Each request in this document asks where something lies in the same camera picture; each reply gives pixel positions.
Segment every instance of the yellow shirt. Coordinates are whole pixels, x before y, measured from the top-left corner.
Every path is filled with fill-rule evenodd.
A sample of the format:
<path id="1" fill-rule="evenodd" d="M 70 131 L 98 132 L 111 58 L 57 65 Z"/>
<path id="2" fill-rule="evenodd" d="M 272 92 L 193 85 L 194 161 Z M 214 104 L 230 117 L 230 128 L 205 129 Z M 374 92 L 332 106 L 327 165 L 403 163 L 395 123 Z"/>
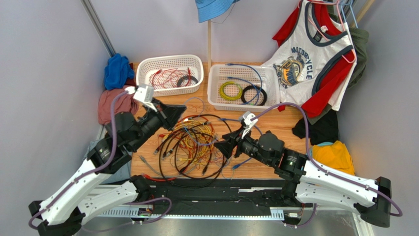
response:
<path id="1" fill-rule="evenodd" d="M 313 158 L 323 165 L 332 167 L 338 171 L 355 175 L 354 165 L 351 155 L 340 141 L 336 141 L 329 146 L 313 146 Z"/>

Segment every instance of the tangled wires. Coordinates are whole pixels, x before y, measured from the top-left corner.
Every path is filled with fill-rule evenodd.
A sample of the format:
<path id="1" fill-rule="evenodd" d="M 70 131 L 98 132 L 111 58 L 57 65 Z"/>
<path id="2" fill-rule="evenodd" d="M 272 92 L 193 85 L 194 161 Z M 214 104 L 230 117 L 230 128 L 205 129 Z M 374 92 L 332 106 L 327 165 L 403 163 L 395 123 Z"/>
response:
<path id="1" fill-rule="evenodd" d="M 179 187 L 202 188 L 210 185 L 221 174 L 227 159 L 213 145 L 218 141 L 218 137 L 208 117 L 220 119 L 220 117 L 212 114 L 190 116 L 180 121 L 171 133 L 161 135 L 163 136 L 162 143 L 157 147 L 154 154 L 159 153 L 160 175 L 165 181 Z M 231 131 L 228 124 L 225 121 L 223 122 Z M 173 181 L 175 178 L 167 178 L 163 174 L 162 161 L 170 161 L 179 176 L 191 179 L 213 178 L 200 186 L 179 185 Z M 217 170 L 207 173 L 210 165 L 216 165 Z M 189 172 L 192 169 L 200 170 L 203 177 L 190 176 Z"/>

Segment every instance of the yellow wire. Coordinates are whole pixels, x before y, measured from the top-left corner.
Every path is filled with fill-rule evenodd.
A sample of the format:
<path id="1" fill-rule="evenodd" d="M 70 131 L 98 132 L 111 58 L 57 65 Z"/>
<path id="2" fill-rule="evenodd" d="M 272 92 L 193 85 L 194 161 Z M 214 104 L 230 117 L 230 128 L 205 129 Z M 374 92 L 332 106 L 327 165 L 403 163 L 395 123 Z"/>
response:
<path id="1" fill-rule="evenodd" d="M 202 124 L 202 122 L 194 120 L 194 119 L 189 119 L 189 120 L 186 120 L 186 121 L 182 121 L 182 122 L 177 123 L 175 125 L 174 131 L 182 129 L 182 128 L 191 128 L 193 126 L 196 126 L 197 124 Z M 198 142 L 198 143 L 205 143 L 205 142 L 208 143 L 208 140 L 206 139 L 206 136 L 208 135 L 210 137 L 215 137 L 216 134 L 214 132 L 212 132 L 212 130 L 209 128 L 208 125 L 198 126 L 198 127 L 195 127 L 194 129 L 197 129 L 197 131 L 199 133 L 201 133 L 201 135 L 198 134 L 198 135 L 196 135 L 195 138 L 192 138 L 188 135 L 188 136 L 184 137 L 181 140 L 180 143 L 184 147 L 186 147 L 189 151 L 193 150 L 191 154 L 195 155 L 195 153 L 196 153 L 197 158 L 195 158 L 193 160 L 193 164 L 199 165 L 199 166 L 205 166 L 205 165 L 207 165 L 207 162 L 209 161 L 209 156 L 206 156 L 206 155 L 209 151 L 211 152 L 214 149 L 214 145 L 211 144 L 209 146 L 199 146 L 196 149 L 196 146 L 195 146 L 196 144 L 195 144 L 193 139 L 195 139 L 195 141 Z M 167 139 L 167 137 L 170 134 L 171 134 L 171 132 L 166 134 L 165 137 L 163 137 L 163 140 Z M 192 160 L 192 159 L 193 159 L 192 157 L 180 158 L 179 161 L 187 161 L 187 160 Z"/>
<path id="2" fill-rule="evenodd" d="M 237 86 L 237 88 L 239 89 L 239 93 L 238 93 L 236 96 L 228 96 L 228 95 L 224 92 L 224 89 L 225 89 L 225 87 L 226 87 L 227 85 L 235 85 L 235 86 Z M 228 100 L 228 101 L 235 101 L 235 100 L 240 99 L 240 98 L 241 98 L 241 94 L 242 94 L 242 93 L 243 93 L 243 89 L 241 88 L 241 86 L 240 86 L 238 83 L 233 82 L 233 81 L 228 81 L 228 82 L 225 82 L 225 83 L 223 83 L 223 84 L 221 85 L 221 87 L 220 87 L 220 96 L 221 96 L 222 98 L 224 98 L 224 99 Z"/>

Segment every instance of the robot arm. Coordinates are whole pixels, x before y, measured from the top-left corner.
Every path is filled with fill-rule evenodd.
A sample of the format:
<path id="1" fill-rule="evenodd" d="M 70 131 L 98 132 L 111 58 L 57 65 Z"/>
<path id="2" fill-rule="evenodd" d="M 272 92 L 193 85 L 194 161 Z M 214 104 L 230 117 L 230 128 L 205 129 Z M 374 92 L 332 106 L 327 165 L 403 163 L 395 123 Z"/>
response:
<path id="1" fill-rule="evenodd" d="M 281 197 L 291 206 L 297 203 L 315 203 L 339 207 L 360 214 L 361 218 L 370 224 L 379 227 L 390 226 L 390 203 L 371 191 L 378 190 L 391 198 L 390 180 L 384 177 L 376 180 L 360 178 L 309 160 L 307 155 L 285 148 L 285 143 L 270 131 L 258 140 L 252 139 L 250 129 L 257 119 L 250 119 L 254 117 L 250 112 L 245 113 L 240 118 L 242 127 L 223 135 L 224 141 L 215 143 L 215 147 L 226 157 L 231 157 L 233 149 L 237 147 L 234 157 L 244 153 L 274 168 L 274 172 L 286 180 Z M 316 163 L 326 172 L 317 168 Z M 335 175 L 366 185 L 369 189 Z"/>
<path id="2" fill-rule="evenodd" d="M 73 235 L 89 220 L 113 207 L 148 198 L 149 187 L 142 177 L 132 177 L 116 189 L 86 198 L 95 187 L 131 160 L 129 151 L 136 152 L 161 127 L 172 130 L 186 110 L 185 106 L 165 105 L 153 98 L 153 88 L 146 85 L 129 87 L 127 91 L 135 93 L 134 99 L 143 103 L 146 114 L 138 120 L 131 113 L 116 114 L 116 134 L 112 134 L 112 125 L 108 124 L 106 129 L 113 137 L 100 140 L 81 167 L 55 194 L 29 205 L 32 214 L 30 226 L 41 236 Z M 113 138 L 117 139 L 117 147 L 109 162 Z M 37 227 L 32 224 L 35 217 L 42 220 Z"/>

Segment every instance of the yellow cable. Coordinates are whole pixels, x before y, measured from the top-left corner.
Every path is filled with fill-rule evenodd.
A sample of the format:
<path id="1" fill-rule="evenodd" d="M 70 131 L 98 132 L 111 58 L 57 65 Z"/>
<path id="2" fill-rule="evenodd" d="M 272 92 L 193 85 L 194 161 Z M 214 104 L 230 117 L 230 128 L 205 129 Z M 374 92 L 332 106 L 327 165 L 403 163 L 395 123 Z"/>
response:
<path id="1" fill-rule="evenodd" d="M 238 93 L 236 96 L 228 96 L 228 95 L 224 92 L 224 89 L 225 89 L 225 87 L 226 87 L 227 85 L 235 85 L 235 86 L 237 86 L 237 88 L 239 89 L 239 93 Z M 240 99 L 240 98 L 241 98 L 241 94 L 242 94 L 242 93 L 243 93 L 243 89 L 241 88 L 241 86 L 240 86 L 238 83 L 233 82 L 233 81 L 228 81 L 228 82 L 225 82 L 225 83 L 223 83 L 223 84 L 221 85 L 221 87 L 220 87 L 220 96 L 221 96 L 222 98 L 224 98 L 224 99 L 228 100 L 228 101 L 235 101 L 235 100 Z"/>

